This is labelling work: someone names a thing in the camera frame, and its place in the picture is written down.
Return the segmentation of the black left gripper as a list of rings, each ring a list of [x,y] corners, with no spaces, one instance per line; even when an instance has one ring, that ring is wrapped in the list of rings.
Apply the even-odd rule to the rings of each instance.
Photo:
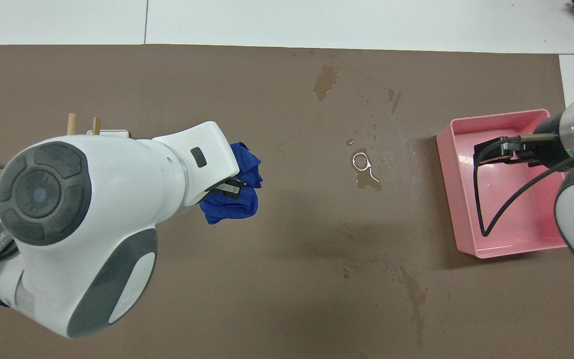
[[[238,200],[241,196],[242,189],[246,186],[245,182],[239,178],[228,178],[217,186],[208,188],[201,196],[198,203],[205,201],[207,197],[215,193],[222,193],[225,197]]]

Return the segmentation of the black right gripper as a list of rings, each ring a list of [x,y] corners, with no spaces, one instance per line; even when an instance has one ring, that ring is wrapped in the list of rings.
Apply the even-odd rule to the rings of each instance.
[[[560,140],[561,116],[562,114],[559,113],[547,118],[534,130],[534,134],[553,134],[554,139],[529,142],[524,144],[525,149],[514,150],[508,149],[505,143],[496,145],[497,142],[507,139],[507,137],[496,137],[474,146],[474,161],[480,165],[506,161],[508,165],[526,163],[531,167],[551,168],[565,160],[565,149]]]

